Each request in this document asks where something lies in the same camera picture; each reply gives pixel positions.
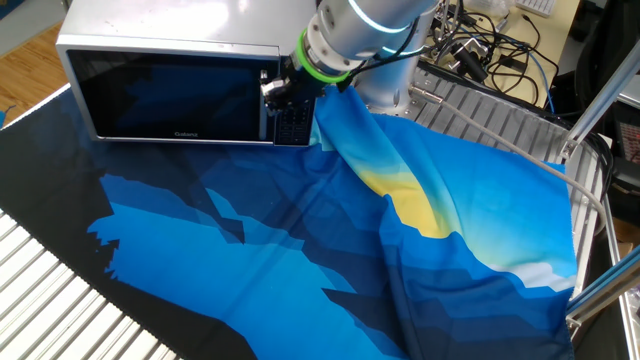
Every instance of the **wooden floor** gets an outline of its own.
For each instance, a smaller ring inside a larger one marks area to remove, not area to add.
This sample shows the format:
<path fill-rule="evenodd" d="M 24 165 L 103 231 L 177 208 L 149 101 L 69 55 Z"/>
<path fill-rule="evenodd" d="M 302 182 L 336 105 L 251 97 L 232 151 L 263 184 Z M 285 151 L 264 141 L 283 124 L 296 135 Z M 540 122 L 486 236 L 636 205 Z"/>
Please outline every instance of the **wooden floor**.
<path fill-rule="evenodd" d="M 55 49 L 60 24 L 0 58 L 0 110 L 5 125 L 67 83 Z"/>

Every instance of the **metal bar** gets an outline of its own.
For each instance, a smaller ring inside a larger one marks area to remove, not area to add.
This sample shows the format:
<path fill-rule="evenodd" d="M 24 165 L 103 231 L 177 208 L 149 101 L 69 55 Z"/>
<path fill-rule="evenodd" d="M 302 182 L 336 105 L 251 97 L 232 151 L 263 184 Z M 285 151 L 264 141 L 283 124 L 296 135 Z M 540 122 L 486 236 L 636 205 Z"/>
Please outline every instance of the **metal bar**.
<path fill-rule="evenodd" d="M 564 158 L 571 157 L 576 146 L 584 140 L 589 131 L 618 98 L 618 95 L 627 87 L 638 70 L 640 70 L 640 41 L 631 49 L 629 55 L 600 90 L 596 98 L 593 99 L 591 105 L 580 117 L 580 120 L 567 134 L 561 151 L 561 155 Z"/>
<path fill-rule="evenodd" d="M 51 341 L 49 341 L 47 346 L 45 346 L 45 348 L 40 352 L 40 354 L 38 354 L 38 357 L 36 358 L 36 360 L 42 359 L 42 356 L 44 354 L 46 354 L 47 351 L 49 351 L 49 349 L 51 349 L 51 347 L 53 347 L 53 345 L 55 345 L 55 343 L 65 334 L 65 332 L 67 332 L 67 330 L 69 330 L 69 328 L 71 326 L 73 326 L 73 324 L 75 324 L 76 321 L 78 321 L 78 319 L 80 319 L 80 317 L 82 317 L 84 312 L 87 309 L 89 309 L 91 307 L 91 305 L 93 305 L 93 303 L 96 300 L 98 300 L 99 296 L 100 295 L 96 292 L 96 295 L 94 296 L 94 298 L 87 305 L 85 305 L 85 307 L 82 309 L 82 311 L 79 312 L 76 316 L 74 316 L 74 318 L 71 319 L 71 321 L 64 328 L 60 329 L 60 331 L 58 331 L 58 333 L 53 337 L 53 339 L 51 339 Z M 97 310 L 94 311 L 94 313 L 92 315 L 97 315 L 102 309 L 104 309 L 105 306 L 107 306 L 107 304 L 108 304 L 107 301 L 104 300 L 102 305 L 100 305 L 97 308 Z"/>
<path fill-rule="evenodd" d="M 456 28 L 456 23 L 458 21 L 458 13 L 460 12 L 460 4 L 456 4 L 456 9 L 453 12 L 453 20 L 451 21 L 451 29 L 455 30 Z M 447 16 L 448 14 L 445 13 L 445 17 L 444 17 L 444 21 L 447 21 Z"/>
<path fill-rule="evenodd" d="M 89 295 L 91 292 L 91 288 L 87 287 L 82 294 L 76 300 L 71 303 L 59 316 L 58 318 L 51 324 L 49 327 L 42 333 L 40 336 L 25 350 L 25 352 L 20 356 L 18 360 L 25 360 L 31 353 L 64 321 L 64 319 L 69 315 L 75 308 L 84 300 L 84 298 Z"/>
<path fill-rule="evenodd" d="M 0 241 L 6 239 L 17 228 L 18 228 L 18 224 L 17 223 L 13 224 L 7 231 L 4 232 L 4 234 L 0 235 Z"/>
<path fill-rule="evenodd" d="M 613 232 L 613 217 L 608 206 L 606 211 L 606 229 L 609 241 L 615 240 Z M 582 324 L 591 316 L 616 301 L 620 295 L 634 286 L 640 278 L 640 248 L 635 249 L 607 270 L 602 276 L 589 285 L 580 295 L 569 302 L 568 315 L 573 322 Z"/>
<path fill-rule="evenodd" d="M 156 341 L 156 344 L 153 345 L 151 349 L 149 349 L 149 352 L 144 356 L 142 360 L 150 360 L 153 354 L 155 354 L 156 351 L 160 348 L 160 345 L 162 345 L 162 343 L 160 341 Z"/>
<path fill-rule="evenodd" d="M 31 241 L 31 239 L 32 239 L 32 237 L 28 236 L 26 239 L 22 240 L 22 242 L 18 246 L 16 246 L 13 250 L 11 250 L 11 252 L 9 252 L 9 254 L 7 254 L 7 256 L 5 256 L 4 258 L 0 259 L 0 266 L 4 265 L 4 263 L 9 261 L 9 259 L 11 259 L 11 257 L 13 255 L 15 255 L 17 252 L 22 250 L 22 248 L 25 247 Z"/>
<path fill-rule="evenodd" d="M 129 340 L 127 340 L 127 342 L 120 348 L 120 350 L 118 350 L 118 353 L 113 356 L 113 360 L 120 360 L 122 358 L 122 355 L 124 355 L 124 353 L 127 352 L 127 350 L 129 350 L 129 347 L 131 347 L 131 344 L 133 344 L 133 342 L 136 341 L 138 336 L 142 334 L 142 331 L 143 331 L 142 327 L 139 327 L 138 330 L 136 330 L 136 332 L 133 333 L 133 335 L 131 335 Z"/>
<path fill-rule="evenodd" d="M 67 278 L 62 284 L 60 284 L 60 286 L 51 295 L 49 295 L 49 297 L 47 297 L 44 302 L 40 304 L 40 306 L 38 306 L 25 321 L 21 322 L 18 328 L 15 329 L 4 342 L 0 344 L 0 351 L 7 347 L 7 345 L 9 345 L 9 343 L 11 343 L 11 341 L 13 341 L 13 339 L 15 339 L 20 334 L 20 332 L 22 332 L 22 330 L 24 330 L 24 328 L 26 328 L 31 323 L 31 321 L 33 321 L 33 319 L 35 319 L 42 312 L 42 310 L 44 310 L 44 308 L 46 308 L 53 301 L 53 299 L 56 298 L 56 296 L 63 292 L 67 288 L 67 285 L 69 285 L 75 278 L 76 275 L 71 273 L 71 276 L 69 276 L 69 278 Z M 18 314 L 15 319 L 17 319 L 20 315 L 22 315 L 22 312 Z"/>
<path fill-rule="evenodd" d="M 29 286 L 29 288 L 25 292 L 20 294 L 20 296 L 13 302 L 13 304 L 11 304 L 8 308 L 6 308 L 4 310 L 4 312 L 2 314 L 0 314 L 0 321 L 2 321 L 7 315 L 9 315 L 9 313 L 11 313 L 11 311 L 13 311 L 13 309 L 15 309 L 18 305 L 20 305 L 20 303 L 25 298 L 27 298 L 27 296 L 29 296 L 29 294 L 31 294 L 33 292 L 33 290 L 35 290 L 38 286 L 40 286 L 40 284 L 42 284 L 49 277 L 49 275 L 51 275 L 51 273 L 53 273 L 58 268 L 58 266 L 60 266 L 61 264 L 62 263 L 59 262 L 59 261 L 57 263 L 53 264 L 49 268 L 49 270 L 47 270 L 44 274 L 42 274 L 42 276 L 40 276 L 40 278 L 38 280 L 36 280 L 36 282 L 34 282 L 31 286 Z M 44 290 L 42 290 L 37 297 L 40 297 L 42 295 L 42 293 L 44 293 L 44 291 L 46 291 L 50 286 L 52 286 L 58 279 L 60 279 L 65 274 L 67 274 L 67 273 L 66 272 L 62 272 L 62 273 L 58 274 L 58 276 L 56 276 L 53 280 L 49 281 L 49 283 L 47 284 L 46 288 Z"/>
<path fill-rule="evenodd" d="M 0 293 L 3 292 L 4 289 L 6 289 L 9 285 L 11 285 L 18 277 L 20 277 L 20 275 L 22 275 L 31 265 L 33 265 L 34 262 L 40 259 L 40 257 L 44 255 L 45 252 L 46 250 L 44 248 L 41 249 L 26 264 L 22 265 L 20 270 L 16 271 L 13 275 L 11 275 L 11 277 L 4 284 L 0 285 Z"/>
<path fill-rule="evenodd" d="M 609 241 L 609 254 L 611 255 L 611 265 L 614 266 L 620 262 L 620 251 L 618 250 L 618 239 L 613 227 L 613 217 L 611 216 L 609 197 L 605 195 L 603 204 L 607 209 L 607 237 Z M 631 319 L 632 313 L 629 309 L 629 293 L 624 293 L 619 298 L 620 311 L 622 315 L 622 324 L 624 326 L 625 340 L 627 342 L 627 351 L 629 352 L 629 360 L 637 360 L 640 357 L 638 347 L 636 346 L 635 327 Z"/>
<path fill-rule="evenodd" d="M 58 349 L 58 351 L 55 352 L 55 354 L 53 354 L 53 356 L 51 357 L 51 360 L 56 360 L 58 359 L 68 348 L 69 345 L 71 345 L 71 343 L 73 343 L 78 336 L 80 335 L 80 333 L 82 333 L 87 326 L 89 326 L 89 324 L 91 324 L 91 322 L 98 316 L 98 314 L 100 314 L 100 312 L 107 307 L 109 303 L 107 302 L 107 300 L 104 300 L 102 302 L 102 304 L 100 304 L 100 306 L 95 309 L 91 315 L 89 315 L 89 317 L 82 323 L 82 325 L 80 325 L 80 327 L 78 329 L 76 329 L 76 331 L 73 332 L 73 334 L 71 334 L 71 336 L 69 337 L 69 339 L 67 339 L 67 341 L 65 341 L 62 346 Z M 43 351 L 39 356 L 38 356 L 38 360 L 42 357 L 42 355 L 44 355 L 46 353 L 48 349 L 45 349 L 45 351 Z"/>
<path fill-rule="evenodd" d="M 116 334 L 115 338 L 111 340 L 111 342 L 109 343 L 109 345 L 107 346 L 106 349 L 104 349 L 104 351 L 102 352 L 102 354 L 98 357 L 98 359 L 103 360 L 107 354 L 109 354 L 109 352 L 111 351 L 111 349 L 118 343 L 118 341 L 120 341 L 120 338 L 122 338 L 122 336 L 124 336 L 124 334 L 127 332 L 127 330 L 129 330 L 129 328 L 134 325 L 135 323 L 133 322 L 132 319 L 127 318 L 126 320 L 126 325 L 124 326 L 124 328 L 122 328 L 118 334 Z"/>

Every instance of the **microwave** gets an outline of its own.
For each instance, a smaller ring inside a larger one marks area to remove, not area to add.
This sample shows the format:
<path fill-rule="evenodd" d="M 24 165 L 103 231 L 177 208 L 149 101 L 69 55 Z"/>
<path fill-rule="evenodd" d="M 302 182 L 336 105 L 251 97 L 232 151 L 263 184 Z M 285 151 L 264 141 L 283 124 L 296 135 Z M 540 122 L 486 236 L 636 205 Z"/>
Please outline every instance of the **microwave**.
<path fill-rule="evenodd" d="M 315 0 L 75 0 L 56 48 L 94 140 L 309 143 L 314 103 L 269 115 Z"/>

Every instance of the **microwave window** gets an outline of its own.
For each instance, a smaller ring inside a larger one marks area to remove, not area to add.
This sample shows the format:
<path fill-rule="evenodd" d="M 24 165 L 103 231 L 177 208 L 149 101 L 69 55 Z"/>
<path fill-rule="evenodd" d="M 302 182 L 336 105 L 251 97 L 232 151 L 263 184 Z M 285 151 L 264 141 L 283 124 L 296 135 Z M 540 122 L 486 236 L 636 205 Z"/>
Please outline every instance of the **microwave window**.
<path fill-rule="evenodd" d="M 260 71 L 276 62 L 67 52 L 101 137 L 272 140 L 261 127 Z"/>

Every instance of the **microwave keypad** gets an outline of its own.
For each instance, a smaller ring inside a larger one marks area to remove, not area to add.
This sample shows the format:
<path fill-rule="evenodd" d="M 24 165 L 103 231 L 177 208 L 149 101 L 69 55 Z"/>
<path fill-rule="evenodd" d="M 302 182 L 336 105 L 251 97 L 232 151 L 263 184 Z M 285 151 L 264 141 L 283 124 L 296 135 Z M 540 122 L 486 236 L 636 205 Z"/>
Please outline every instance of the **microwave keypad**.
<path fill-rule="evenodd" d="M 314 102 L 282 112 L 276 129 L 276 145 L 309 145 Z"/>

